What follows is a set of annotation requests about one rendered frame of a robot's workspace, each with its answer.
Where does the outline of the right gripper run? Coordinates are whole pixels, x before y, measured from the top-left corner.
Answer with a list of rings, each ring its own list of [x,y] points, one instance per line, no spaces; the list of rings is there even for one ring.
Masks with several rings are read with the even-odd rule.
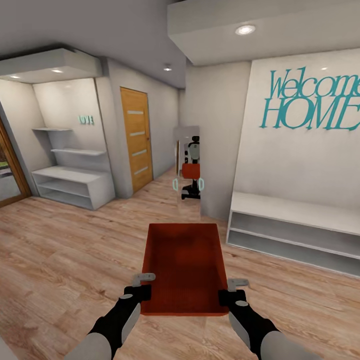
[[[246,293],[243,289],[237,289],[236,292],[230,292],[228,291],[228,289],[218,291],[218,300],[221,307],[229,306],[229,301],[233,297],[238,297],[243,299],[244,301],[247,301]]]

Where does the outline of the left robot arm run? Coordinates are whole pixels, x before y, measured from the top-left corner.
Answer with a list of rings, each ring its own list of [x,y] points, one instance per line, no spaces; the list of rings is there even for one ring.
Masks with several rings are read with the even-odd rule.
[[[113,360],[141,315],[141,302],[152,298],[152,285],[141,282],[155,280],[154,273],[133,276],[132,286],[124,289],[115,307],[100,317],[93,329],[61,360]]]

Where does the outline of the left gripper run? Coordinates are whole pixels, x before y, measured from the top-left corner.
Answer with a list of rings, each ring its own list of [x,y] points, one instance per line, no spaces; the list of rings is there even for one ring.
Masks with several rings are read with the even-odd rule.
[[[151,284],[145,284],[142,286],[138,286],[138,287],[132,287],[132,286],[127,286],[124,289],[124,293],[129,293],[129,292],[138,292],[140,294],[141,297],[141,302],[142,301],[150,301],[152,298],[152,285]]]

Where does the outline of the storage box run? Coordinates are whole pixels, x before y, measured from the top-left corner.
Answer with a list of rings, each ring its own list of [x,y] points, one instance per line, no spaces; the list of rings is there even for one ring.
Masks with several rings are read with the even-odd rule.
[[[224,316],[218,291],[229,288],[216,223],[150,223],[142,274],[154,273],[144,316]]]

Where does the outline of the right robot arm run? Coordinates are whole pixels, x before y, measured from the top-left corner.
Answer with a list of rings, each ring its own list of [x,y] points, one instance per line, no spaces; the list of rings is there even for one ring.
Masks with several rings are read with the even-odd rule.
[[[227,285],[228,289],[218,291],[219,305],[228,306],[232,328],[259,360],[325,360],[285,336],[270,319],[251,310],[245,291],[236,289],[248,286],[248,279],[228,278]]]

